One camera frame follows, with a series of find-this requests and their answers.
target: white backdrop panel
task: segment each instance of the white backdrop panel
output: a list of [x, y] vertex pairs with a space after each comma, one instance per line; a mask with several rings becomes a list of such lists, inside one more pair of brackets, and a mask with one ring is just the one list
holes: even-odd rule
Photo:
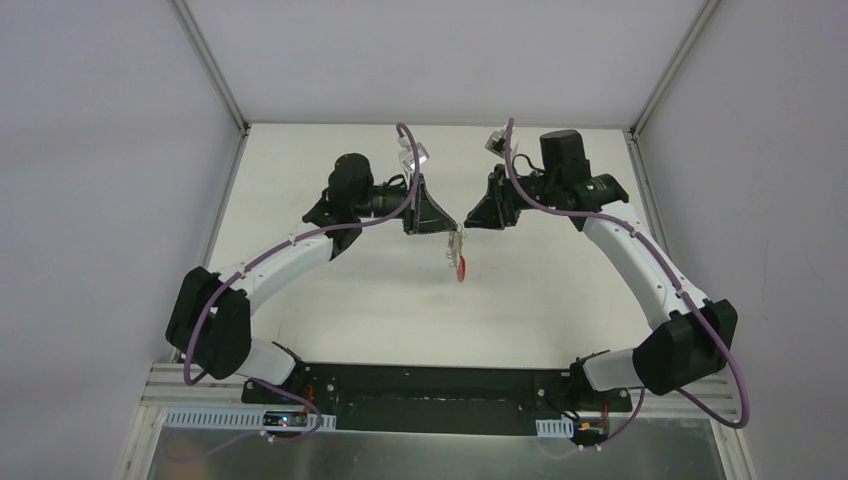
[[[482, 148], [491, 129], [411, 128], [431, 156], [428, 190], [463, 221], [497, 161]], [[550, 130], [518, 130], [521, 151], [538, 164], [538, 137]], [[583, 135], [593, 171], [618, 178], [641, 215], [621, 132]], [[391, 126], [255, 126], [212, 267], [285, 235], [317, 201], [340, 155], [366, 155], [379, 181], [398, 173], [395, 138]], [[343, 255], [266, 302], [254, 334], [310, 361], [555, 368], [649, 333], [624, 281], [566, 219], [525, 212], [509, 230], [468, 231], [462, 284], [447, 266], [446, 242], [447, 234], [406, 236], [400, 220], [366, 229]]]
[[248, 120], [622, 126], [700, 0], [192, 0]]

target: silver metal surface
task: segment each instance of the silver metal surface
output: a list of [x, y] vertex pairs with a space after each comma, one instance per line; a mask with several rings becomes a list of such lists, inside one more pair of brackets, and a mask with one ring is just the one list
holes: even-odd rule
[[663, 96], [668, 91], [668, 87], [677, 76], [677, 73], [680, 71], [680, 67], [686, 61], [686, 58], [692, 51], [692, 47], [695, 45], [695, 42], [697, 42], [698, 37], [704, 30], [704, 27], [707, 25], [713, 13], [715, 13], [716, 8], [721, 3], [722, 0], [705, 0], [701, 5], [701, 8], [695, 15], [692, 23], [689, 25], [689, 29], [686, 30], [686, 34], [683, 35], [683, 40], [680, 41], [680, 44], [671, 56], [671, 60], [669, 60], [668, 65], [666, 65], [665, 70], [663, 70], [657, 85], [654, 87], [654, 90], [648, 97], [647, 103], [645, 103], [645, 106], [642, 107], [642, 111], [639, 113], [639, 116], [636, 118], [636, 122], [631, 128], [631, 131], [637, 138], [639, 134], [642, 133], [642, 130], [645, 129], [645, 125], [648, 123], [648, 120], [651, 119], [651, 115], [654, 114], [660, 100], [662, 100]]
[[744, 433], [722, 426], [715, 420], [710, 424], [716, 439], [721, 463], [724, 466], [724, 475], [728, 480], [757, 479], [757, 472], [745, 443]]
[[233, 185], [236, 183], [239, 165], [244, 156], [244, 149], [247, 147], [247, 140], [250, 136], [250, 127], [242, 132], [238, 147], [233, 155], [233, 163], [230, 165], [230, 171], [227, 174], [227, 183], [224, 185], [224, 190], [221, 192], [221, 197], [218, 202], [218, 209], [215, 210], [215, 220], [212, 223], [212, 231], [209, 232], [206, 244], [203, 246], [203, 256], [201, 257], [200, 265], [208, 267], [212, 261], [212, 252], [215, 251], [215, 242], [218, 240], [218, 233], [221, 231], [221, 223], [224, 221], [224, 212], [227, 210], [227, 202], [230, 201], [230, 194], [233, 191]]
[[163, 429], [150, 480], [249, 479], [723, 479], [721, 459], [706, 420], [642, 419], [600, 452], [577, 452], [561, 438], [317, 434], [290, 445], [249, 435], [193, 463], [239, 432]]
[[639, 196], [642, 198], [642, 206], [645, 207], [645, 215], [648, 217], [646, 218], [648, 229], [657, 245], [668, 254], [668, 242], [666, 241], [662, 212], [654, 194], [651, 180], [648, 177], [648, 171], [645, 169], [642, 152], [639, 150], [639, 142], [627, 131], [624, 132], [624, 142], [627, 144], [627, 153], [630, 154], [630, 163], [633, 165], [633, 173], [636, 176], [636, 185], [639, 188]]
[[130, 431], [130, 441], [121, 454], [121, 462], [115, 478], [118, 480], [141, 480], [147, 478], [155, 462], [156, 445], [165, 419], [165, 410], [160, 407], [139, 407]]
[[221, 99], [221, 103], [224, 104], [224, 108], [227, 109], [227, 113], [229, 113], [233, 123], [236, 124], [236, 128], [244, 133], [248, 126], [247, 120], [244, 118], [232, 90], [227, 85], [227, 80], [224, 78], [224, 74], [221, 73], [221, 68], [218, 66], [218, 62], [215, 61], [215, 57], [212, 55], [212, 51], [203, 37], [203, 32], [200, 31], [200, 26], [198, 26], [194, 14], [191, 13], [191, 8], [189, 8], [186, 0], [170, 0], [170, 4], [174, 15], [177, 17], [177, 21], [180, 22], [180, 26], [186, 34], [188, 42], [191, 44], [191, 48], [194, 50], [194, 54], [209, 77], [209, 83], [212, 84], [215, 93], [218, 94], [218, 98]]
[[[200, 373], [197, 366], [192, 367], [192, 376]], [[141, 397], [142, 406], [188, 406], [188, 407], [220, 407], [256, 408], [255, 405], [241, 403], [241, 390], [245, 379], [238, 376], [215, 380], [209, 377], [197, 385], [190, 387], [183, 383], [182, 365], [172, 363], [156, 363], [150, 370], [147, 385]], [[737, 402], [733, 397], [732, 385], [723, 373], [710, 375], [687, 385], [686, 389], [696, 395], [710, 408], [728, 418], [738, 417]], [[638, 390], [631, 390], [633, 402], [639, 397]], [[610, 412], [610, 417], [622, 418], [629, 413]], [[678, 393], [656, 396], [645, 392], [640, 418], [678, 418], [678, 419], [708, 419], [707, 415], [692, 402]]]

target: aluminum frame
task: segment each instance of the aluminum frame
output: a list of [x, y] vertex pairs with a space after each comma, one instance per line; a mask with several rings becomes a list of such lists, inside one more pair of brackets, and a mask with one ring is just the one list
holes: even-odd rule
[[[221, 194], [212, 231], [203, 247], [202, 264], [206, 266], [211, 258], [223, 214], [226, 210], [235, 177], [238, 173], [238, 167], [244, 154], [250, 124], [238, 107], [238, 103], [227, 85], [226, 79], [215, 61], [186, 0], [169, 0], [169, 3], [173, 8], [175, 17], [186, 34], [187, 41], [191, 44], [199, 62], [206, 71], [210, 84], [215, 89], [234, 124], [242, 133], [227, 183]], [[625, 142], [630, 153], [634, 173], [638, 180], [651, 233], [660, 247], [666, 251], [668, 251], [668, 245], [665, 237], [662, 212], [651, 187], [649, 172], [645, 168], [639, 150], [639, 134], [645, 128], [645, 125], [650, 120], [693, 46], [696, 44], [704, 27], [721, 3], [722, 0], [704, 1], [677, 50], [660, 76], [657, 85], [651, 92], [638, 118], [630, 130], [624, 132]], [[193, 370], [195, 374], [199, 373], [199, 370]], [[713, 375], [690, 385], [689, 391], [698, 395], [708, 406], [720, 414], [729, 417], [738, 416], [736, 391], [731, 385], [730, 380], [724, 374]], [[198, 385], [189, 387], [182, 381], [182, 365], [175, 363], [153, 364], [130, 433], [130, 441], [121, 456], [116, 477], [121, 480], [145, 480], [147, 478], [156, 451], [159, 433], [164, 425], [167, 410], [170, 407], [216, 407], [233, 410], [256, 409], [257, 407], [261, 407], [241, 403], [243, 383], [244, 380], [240, 378], [228, 378], [220, 381], [205, 379]], [[271, 409], [281, 408], [280, 405], [268, 407]], [[612, 413], [610, 415], [613, 417], [626, 417], [629, 413]], [[646, 392], [640, 417], [702, 419], [706, 415], [678, 394], [658, 397]], [[753, 462], [745, 443], [743, 432], [723, 427], [715, 421], [711, 421], [711, 425], [728, 480], [756, 479], [757, 475], [753, 468]]]

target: black joint housing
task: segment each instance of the black joint housing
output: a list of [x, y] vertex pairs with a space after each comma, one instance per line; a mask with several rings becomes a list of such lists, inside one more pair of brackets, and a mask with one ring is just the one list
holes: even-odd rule
[[[727, 300], [700, 309], [724, 345], [730, 349], [736, 331], [736, 310]], [[726, 361], [694, 312], [672, 312], [671, 319], [654, 330], [633, 351], [636, 374], [655, 395], [664, 395], [724, 368]]]
[[[168, 343], [181, 352], [188, 349], [200, 312], [221, 284], [217, 274], [203, 267], [185, 276], [165, 331]], [[234, 374], [250, 353], [250, 300], [228, 288], [214, 306], [217, 312], [207, 316], [192, 361], [221, 380]]]

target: red wire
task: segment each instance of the red wire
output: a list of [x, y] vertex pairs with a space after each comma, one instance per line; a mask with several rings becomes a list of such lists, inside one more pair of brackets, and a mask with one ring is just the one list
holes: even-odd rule
[[[306, 395], [307, 395], [307, 398], [309, 399], [309, 401], [310, 401], [310, 402], [311, 402], [311, 401], [313, 401], [313, 400], [315, 400], [315, 396], [314, 396], [314, 395], [315, 395], [315, 389], [314, 389], [314, 388], [312, 388], [312, 385], [307, 385], [307, 386], [306, 386], [306, 388], [305, 388], [304, 390], [305, 390]], [[304, 406], [303, 406], [303, 410], [300, 412], [300, 414], [301, 414], [301, 415], [303, 415], [303, 414], [304, 414], [304, 413], [306, 413], [308, 410], [309, 410], [309, 407], [307, 407], [306, 405], [304, 405]]]

